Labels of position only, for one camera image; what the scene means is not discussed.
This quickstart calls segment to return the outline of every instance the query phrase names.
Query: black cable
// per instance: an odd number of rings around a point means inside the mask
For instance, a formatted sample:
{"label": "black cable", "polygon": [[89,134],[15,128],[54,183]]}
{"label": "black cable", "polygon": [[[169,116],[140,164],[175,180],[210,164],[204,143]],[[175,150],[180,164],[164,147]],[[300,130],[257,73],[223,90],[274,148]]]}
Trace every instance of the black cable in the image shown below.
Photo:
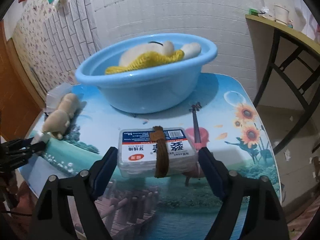
{"label": "black cable", "polygon": [[12,215],[17,215],[17,216],[32,217],[32,214],[24,214],[24,213],[18,213],[18,212],[13,212],[13,211],[8,211],[8,210],[0,210],[0,212],[1,213],[12,214]]}

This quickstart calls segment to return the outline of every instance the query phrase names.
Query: yellow knitted sweater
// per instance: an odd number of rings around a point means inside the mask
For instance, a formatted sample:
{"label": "yellow knitted sweater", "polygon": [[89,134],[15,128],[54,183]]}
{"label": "yellow knitted sweater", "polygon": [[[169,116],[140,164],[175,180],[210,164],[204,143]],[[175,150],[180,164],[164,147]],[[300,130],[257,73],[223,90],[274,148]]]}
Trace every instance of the yellow knitted sweater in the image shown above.
{"label": "yellow knitted sweater", "polygon": [[169,64],[182,60],[184,52],[181,49],[176,50],[171,56],[161,55],[155,51],[148,51],[139,55],[127,67],[112,66],[105,70],[105,74],[115,74],[126,71],[155,67],[159,65]]}

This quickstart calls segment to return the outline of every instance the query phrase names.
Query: white plush toy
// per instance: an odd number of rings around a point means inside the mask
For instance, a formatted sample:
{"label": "white plush toy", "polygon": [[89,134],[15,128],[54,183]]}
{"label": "white plush toy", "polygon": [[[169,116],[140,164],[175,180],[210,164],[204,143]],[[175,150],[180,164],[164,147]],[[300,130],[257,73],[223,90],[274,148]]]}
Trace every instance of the white plush toy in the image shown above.
{"label": "white plush toy", "polygon": [[75,115],[76,110],[79,107],[80,107],[80,101],[77,95],[73,93],[69,93],[63,97],[60,105],[58,106],[58,109],[65,111],[69,115],[70,119],[72,119]]}
{"label": "white plush toy", "polygon": [[51,133],[53,138],[61,140],[70,125],[70,119],[74,117],[80,107],[80,101],[76,94],[66,94],[57,110],[53,111],[42,126],[43,133]]}
{"label": "white plush toy", "polygon": [[45,120],[42,132],[50,132],[53,138],[61,140],[69,125],[69,115],[65,111],[57,109]]}
{"label": "white plush toy", "polygon": [[139,55],[148,51],[155,51],[161,55],[170,56],[174,52],[174,45],[171,41],[165,41],[164,43],[152,41],[149,43],[137,45],[131,49],[128,49],[121,55],[119,66],[126,67]]}
{"label": "white plush toy", "polygon": [[120,57],[119,65],[108,67],[105,74],[110,75],[174,63],[196,57],[200,52],[201,46],[196,42],[185,44],[181,49],[175,51],[171,41],[164,43],[151,41],[125,51]]}

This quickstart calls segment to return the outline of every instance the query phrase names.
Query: floral wallpaper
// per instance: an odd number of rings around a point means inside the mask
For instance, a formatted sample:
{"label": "floral wallpaper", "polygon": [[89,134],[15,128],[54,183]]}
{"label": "floral wallpaper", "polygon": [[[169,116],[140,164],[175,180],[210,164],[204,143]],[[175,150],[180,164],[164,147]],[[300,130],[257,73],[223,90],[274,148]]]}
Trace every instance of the floral wallpaper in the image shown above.
{"label": "floral wallpaper", "polygon": [[48,0],[28,0],[27,3],[12,39],[28,77],[44,99],[46,91],[63,82],[76,84],[75,70],[59,73],[59,65],[50,57],[45,42],[42,24],[55,9]]}

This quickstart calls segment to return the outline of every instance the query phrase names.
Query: sunflower print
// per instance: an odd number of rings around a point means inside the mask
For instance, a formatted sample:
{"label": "sunflower print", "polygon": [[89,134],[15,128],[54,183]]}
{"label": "sunflower print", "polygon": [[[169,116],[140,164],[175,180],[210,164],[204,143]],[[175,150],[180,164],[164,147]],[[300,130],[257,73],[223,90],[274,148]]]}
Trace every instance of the sunflower print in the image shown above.
{"label": "sunflower print", "polygon": [[247,104],[236,106],[236,117],[242,122],[254,122],[257,117],[257,112],[254,108]]}
{"label": "sunflower print", "polygon": [[235,128],[241,128],[242,127],[242,122],[239,119],[234,119],[233,120],[233,126]]}
{"label": "sunflower print", "polygon": [[253,125],[243,127],[241,132],[242,135],[240,138],[244,144],[248,144],[249,149],[253,144],[258,144],[260,142],[260,131]]}

